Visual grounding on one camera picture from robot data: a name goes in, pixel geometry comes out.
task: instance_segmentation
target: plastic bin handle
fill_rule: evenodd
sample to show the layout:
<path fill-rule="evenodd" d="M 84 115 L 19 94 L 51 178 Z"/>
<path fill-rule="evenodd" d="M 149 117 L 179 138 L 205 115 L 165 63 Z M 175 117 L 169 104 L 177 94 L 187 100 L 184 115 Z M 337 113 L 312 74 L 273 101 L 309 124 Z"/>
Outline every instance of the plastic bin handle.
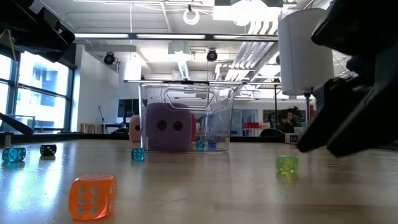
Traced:
<path fill-rule="evenodd" d="M 190 93 L 203 93 L 203 94 L 212 94 L 213 97 L 210 98 L 210 101 L 207 103 L 206 106 L 188 106 L 186 108 L 181 108 L 178 106 L 173 105 L 172 100 L 169 97 L 169 92 L 171 91 L 175 91 L 175 92 L 190 92 Z M 209 105 L 215 100 L 217 94 L 213 91 L 204 91 L 204 90 L 181 90 L 181 89 L 177 89 L 177 88 L 162 88 L 162 95 L 163 95 L 163 99 L 165 101 L 165 103 L 170 103 L 170 106 L 173 109 L 178 109 L 178 110 L 207 110 L 207 108 L 209 107 Z"/>

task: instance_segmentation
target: person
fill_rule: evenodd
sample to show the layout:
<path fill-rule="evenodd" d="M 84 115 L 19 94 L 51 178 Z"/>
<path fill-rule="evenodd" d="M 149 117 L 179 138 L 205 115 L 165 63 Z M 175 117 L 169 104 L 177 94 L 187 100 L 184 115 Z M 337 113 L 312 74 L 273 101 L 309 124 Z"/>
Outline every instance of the person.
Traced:
<path fill-rule="evenodd" d="M 282 118 L 283 127 L 282 130 L 284 133 L 294 133 L 294 127 L 297 127 L 297 123 L 294 120 L 293 113 L 287 112 L 287 117 Z"/>

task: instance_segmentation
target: green die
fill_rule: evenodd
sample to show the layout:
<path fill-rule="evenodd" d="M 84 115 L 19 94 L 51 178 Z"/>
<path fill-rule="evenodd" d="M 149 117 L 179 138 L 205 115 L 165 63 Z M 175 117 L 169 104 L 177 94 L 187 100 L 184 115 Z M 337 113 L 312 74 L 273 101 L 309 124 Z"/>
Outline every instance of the green die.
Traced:
<path fill-rule="evenodd" d="M 297 157 L 295 156 L 278 156 L 276 160 L 276 169 L 282 174 L 297 173 Z"/>
<path fill-rule="evenodd" d="M 133 148 L 131 150 L 131 159 L 133 161 L 143 161 L 144 160 L 144 148 Z"/>

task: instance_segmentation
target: white cylindrical device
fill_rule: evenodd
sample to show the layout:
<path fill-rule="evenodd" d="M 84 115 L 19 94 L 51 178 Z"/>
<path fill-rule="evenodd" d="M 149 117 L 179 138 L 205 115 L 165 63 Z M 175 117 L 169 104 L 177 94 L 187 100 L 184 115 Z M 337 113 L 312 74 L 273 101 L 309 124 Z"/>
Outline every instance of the white cylindrical device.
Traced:
<path fill-rule="evenodd" d="M 324 9 L 294 12 L 279 22 L 282 92 L 303 95 L 334 77 L 332 50 L 314 44 L 311 35 L 326 15 Z"/>

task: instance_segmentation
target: desk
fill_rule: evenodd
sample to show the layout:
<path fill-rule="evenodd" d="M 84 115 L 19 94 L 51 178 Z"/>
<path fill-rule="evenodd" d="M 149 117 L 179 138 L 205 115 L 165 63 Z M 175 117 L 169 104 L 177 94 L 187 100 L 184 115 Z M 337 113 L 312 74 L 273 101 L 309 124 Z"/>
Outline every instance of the desk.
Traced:
<path fill-rule="evenodd" d="M 231 143 L 222 153 L 148 153 L 132 163 L 129 141 L 56 142 L 55 160 L 25 145 L 23 166 L 0 169 L 1 223 L 335 224 L 396 223 L 398 153 L 371 150 L 335 159 L 287 144 Z M 275 173 L 275 158 L 298 157 L 298 175 Z M 79 222 L 68 193 L 80 175 L 114 174 L 112 215 Z"/>

